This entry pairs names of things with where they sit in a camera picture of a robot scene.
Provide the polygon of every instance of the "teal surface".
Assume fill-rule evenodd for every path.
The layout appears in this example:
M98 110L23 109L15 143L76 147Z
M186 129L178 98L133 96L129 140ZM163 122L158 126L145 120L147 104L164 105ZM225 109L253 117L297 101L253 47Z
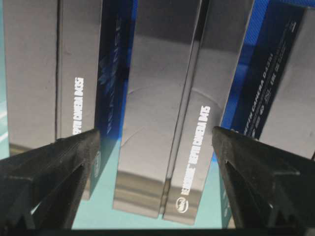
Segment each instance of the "teal surface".
M3 1L0 0L0 159L9 157L9 138L6 105Z
M194 226L165 221L162 220L161 216L158 219L152 219L113 210L112 202L119 146L120 142L117 142L91 199L81 202L73 224L74 229L204 229L222 227L219 167L217 162L211 164Z

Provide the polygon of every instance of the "product box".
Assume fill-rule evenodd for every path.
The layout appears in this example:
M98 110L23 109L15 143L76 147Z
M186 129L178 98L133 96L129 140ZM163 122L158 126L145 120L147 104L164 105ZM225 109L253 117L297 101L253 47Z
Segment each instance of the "product box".
M87 198L121 137L135 10L135 0L103 0L95 108L95 127L100 131L101 146L84 192Z
M133 1L4 3L11 155L96 126L88 199L120 135Z
M272 76L264 95L263 105L268 100L272 105L260 141L311 159L315 152L315 9L295 10L299 11L302 19L289 28L296 30L296 36L284 71L276 74L276 65L276 78Z
M253 0L210 1L164 219L194 223L213 153L212 129L220 125L252 4Z
M114 209L159 215L200 6L138 1Z
M3 0L8 128L14 153L55 141L57 11L57 0Z
M139 1L114 209L194 224L252 3Z
M308 30L313 10L309 6L315 7L315 2L254 2L221 123L224 128L308 158L314 152L314 100L307 92L314 85L310 77L313 31ZM227 198L222 212L227 222L231 216Z
M94 128L102 2L60 2L57 138Z
M0 159L9 156L4 52L3 1L0 0Z

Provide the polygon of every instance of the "intel logo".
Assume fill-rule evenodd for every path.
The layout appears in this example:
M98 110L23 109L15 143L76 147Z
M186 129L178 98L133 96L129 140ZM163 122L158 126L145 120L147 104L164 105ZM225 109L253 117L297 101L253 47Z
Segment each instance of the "intel logo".
M179 213L185 213L188 210L188 201L184 197L180 197L176 201L176 209Z

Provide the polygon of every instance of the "reflective surface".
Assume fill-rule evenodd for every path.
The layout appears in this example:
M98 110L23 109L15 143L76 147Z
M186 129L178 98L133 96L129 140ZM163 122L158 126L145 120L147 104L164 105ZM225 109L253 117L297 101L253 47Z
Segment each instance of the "reflective surface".
M199 6L138 1L115 209L158 217Z

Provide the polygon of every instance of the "depth camera box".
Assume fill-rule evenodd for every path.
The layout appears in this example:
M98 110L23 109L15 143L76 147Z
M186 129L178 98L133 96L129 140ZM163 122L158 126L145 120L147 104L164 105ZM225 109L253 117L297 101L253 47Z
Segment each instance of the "depth camera box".
M189 99L164 219L194 223L214 151L212 129L221 122L252 4L253 0L210 1L190 86L187 83ZM189 202L185 212L177 209L178 199Z
M159 215L200 6L138 1L114 209Z
M311 158L315 145L314 8L270 1L232 129Z
M114 209L194 224L252 3L138 1Z
M57 0L3 0L13 154L55 141L57 11Z
M133 1L4 3L11 155L99 128L88 199L120 132Z

